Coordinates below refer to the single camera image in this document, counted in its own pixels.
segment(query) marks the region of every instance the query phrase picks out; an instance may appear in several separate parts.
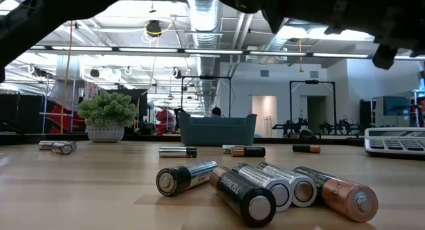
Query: potted plant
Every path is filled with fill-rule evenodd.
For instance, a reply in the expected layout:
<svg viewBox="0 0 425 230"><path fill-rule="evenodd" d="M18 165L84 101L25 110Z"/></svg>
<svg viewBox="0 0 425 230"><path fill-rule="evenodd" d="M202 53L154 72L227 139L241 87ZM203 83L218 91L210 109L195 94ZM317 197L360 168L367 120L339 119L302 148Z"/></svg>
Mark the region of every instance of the potted plant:
<svg viewBox="0 0 425 230"><path fill-rule="evenodd" d="M86 119L88 138L95 143L116 143L124 136L124 127L133 125L137 115L131 96L101 91L80 103L78 115Z"/></svg>

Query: battery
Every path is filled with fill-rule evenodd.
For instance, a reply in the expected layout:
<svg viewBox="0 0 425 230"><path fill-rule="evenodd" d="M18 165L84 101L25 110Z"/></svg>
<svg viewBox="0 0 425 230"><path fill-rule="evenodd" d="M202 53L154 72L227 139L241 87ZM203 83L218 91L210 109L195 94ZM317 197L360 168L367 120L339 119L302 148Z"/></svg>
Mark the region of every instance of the battery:
<svg viewBox="0 0 425 230"><path fill-rule="evenodd" d="M313 146L308 144L294 144L292 146L292 151L299 153L320 154L320 149L320 146Z"/></svg>
<svg viewBox="0 0 425 230"><path fill-rule="evenodd" d="M262 146L235 146L232 148L232 157L259 157L266 155L266 149Z"/></svg>
<svg viewBox="0 0 425 230"><path fill-rule="evenodd" d="M293 197L292 188L285 179L272 176L245 163L239 163L232 170L255 185L270 190L276 200L277 212L285 211L290 207Z"/></svg>
<svg viewBox="0 0 425 230"><path fill-rule="evenodd" d="M309 207L314 203L317 190L314 181L310 177L266 162L259 163L257 168L271 176L286 179L291 184L294 197L292 203L295 206Z"/></svg>
<svg viewBox="0 0 425 230"><path fill-rule="evenodd" d="M39 150L52 150L52 145L55 142L72 144L73 151L77 149L77 145L75 141L50 141L50 140L42 140L39 142Z"/></svg>
<svg viewBox="0 0 425 230"><path fill-rule="evenodd" d="M365 223L377 214L378 198L368 186L307 167L297 167L294 171L315 182L318 200L352 220Z"/></svg>
<svg viewBox="0 0 425 230"><path fill-rule="evenodd" d="M229 145L224 145L223 148L223 154L232 154L232 148L235 146L229 146Z"/></svg>
<svg viewBox="0 0 425 230"><path fill-rule="evenodd" d="M264 227L273 220L276 200L272 192L259 187L236 172L215 168L210 185L249 227Z"/></svg>
<svg viewBox="0 0 425 230"><path fill-rule="evenodd" d="M196 158L196 147L160 147L160 158Z"/></svg>
<svg viewBox="0 0 425 230"><path fill-rule="evenodd" d="M52 151L57 154L68 155L74 151L72 143L55 142L52 144Z"/></svg>
<svg viewBox="0 0 425 230"><path fill-rule="evenodd" d="M187 189L208 182L211 172L217 166L215 161L208 161L164 168L157 174L157 189L162 195L173 197Z"/></svg>

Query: teal storage bin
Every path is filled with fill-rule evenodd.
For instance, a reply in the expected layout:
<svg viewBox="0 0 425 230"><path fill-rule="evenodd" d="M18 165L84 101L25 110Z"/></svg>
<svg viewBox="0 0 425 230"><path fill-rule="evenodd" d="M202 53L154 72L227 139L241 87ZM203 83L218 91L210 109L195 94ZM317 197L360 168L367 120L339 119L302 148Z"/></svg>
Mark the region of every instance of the teal storage bin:
<svg viewBox="0 0 425 230"><path fill-rule="evenodd" d="M256 114L246 118L193 118L179 114L181 142L186 146L244 145L254 142Z"/></svg>

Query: white plant pot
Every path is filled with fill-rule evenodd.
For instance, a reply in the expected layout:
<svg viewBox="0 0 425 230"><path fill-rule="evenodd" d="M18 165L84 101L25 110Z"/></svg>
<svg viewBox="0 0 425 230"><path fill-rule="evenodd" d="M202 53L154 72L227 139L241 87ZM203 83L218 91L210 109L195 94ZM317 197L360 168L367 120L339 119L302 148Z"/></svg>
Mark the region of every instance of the white plant pot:
<svg viewBox="0 0 425 230"><path fill-rule="evenodd" d="M124 127L87 125L88 139L94 143L116 143L124 136Z"/></svg>

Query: overhead robotic arm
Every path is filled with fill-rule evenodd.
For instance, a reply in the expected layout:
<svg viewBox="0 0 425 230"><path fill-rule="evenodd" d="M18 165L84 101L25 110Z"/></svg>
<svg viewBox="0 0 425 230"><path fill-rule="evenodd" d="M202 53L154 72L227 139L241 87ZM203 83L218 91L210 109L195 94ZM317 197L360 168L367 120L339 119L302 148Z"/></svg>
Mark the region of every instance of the overhead robotic arm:
<svg viewBox="0 0 425 230"><path fill-rule="evenodd" d="M5 67L65 21L87 19L118 0L26 0L0 18L0 82ZM329 25L326 34L345 29L375 36L373 63L389 69L399 48L411 57L425 54L425 0L220 0L244 13L261 10L273 33L284 18Z"/></svg>

